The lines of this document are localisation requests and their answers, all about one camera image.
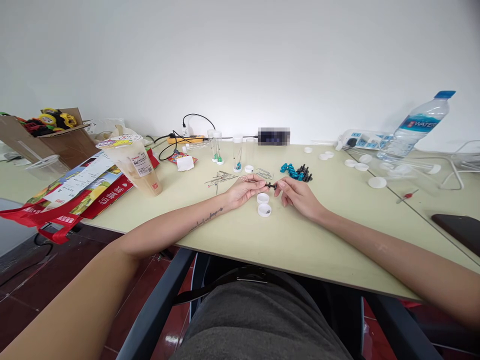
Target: water bottle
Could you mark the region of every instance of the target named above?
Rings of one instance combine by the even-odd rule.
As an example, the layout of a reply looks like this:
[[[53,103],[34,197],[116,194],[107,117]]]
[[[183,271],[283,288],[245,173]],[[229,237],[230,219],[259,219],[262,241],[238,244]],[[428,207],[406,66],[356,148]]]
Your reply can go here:
[[[455,91],[440,91],[433,100],[414,108],[376,155],[384,161],[406,157],[450,111],[448,99]]]

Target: black phone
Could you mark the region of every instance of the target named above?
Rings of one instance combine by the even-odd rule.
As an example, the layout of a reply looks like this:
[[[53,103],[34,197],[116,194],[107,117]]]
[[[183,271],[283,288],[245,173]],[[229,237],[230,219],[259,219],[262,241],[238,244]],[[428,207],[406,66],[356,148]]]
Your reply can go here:
[[[431,219],[447,233],[480,256],[480,221],[469,216],[435,214]]]

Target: hand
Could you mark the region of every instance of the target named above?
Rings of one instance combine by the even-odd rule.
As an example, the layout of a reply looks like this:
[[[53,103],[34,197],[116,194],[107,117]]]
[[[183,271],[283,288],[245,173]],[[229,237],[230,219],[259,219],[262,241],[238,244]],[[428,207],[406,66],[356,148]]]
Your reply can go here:
[[[288,204],[294,206],[308,219],[318,222],[328,210],[320,204],[306,182],[284,177],[276,182],[275,197],[281,194],[281,202],[284,207]]]
[[[265,186],[266,183],[257,174],[239,177],[225,193],[228,196],[228,204],[231,206],[231,209],[241,207],[252,196],[267,192],[269,187]]]

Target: screwdriver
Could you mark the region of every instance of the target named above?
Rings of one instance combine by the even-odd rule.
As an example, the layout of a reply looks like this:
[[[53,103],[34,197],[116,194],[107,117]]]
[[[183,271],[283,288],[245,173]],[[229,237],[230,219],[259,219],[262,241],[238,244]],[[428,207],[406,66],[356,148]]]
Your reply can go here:
[[[419,189],[415,190],[414,192],[409,192],[408,194],[405,194],[404,197],[402,197],[401,199],[398,199],[397,200],[397,204],[400,204],[401,202],[407,200],[407,199],[410,199]]]

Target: black chair armrest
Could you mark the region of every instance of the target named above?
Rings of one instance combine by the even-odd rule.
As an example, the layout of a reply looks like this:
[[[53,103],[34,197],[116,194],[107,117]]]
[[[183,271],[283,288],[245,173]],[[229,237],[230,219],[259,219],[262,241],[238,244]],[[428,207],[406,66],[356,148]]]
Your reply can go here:
[[[196,252],[181,248],[141,308],[117,360],[150,359]]]

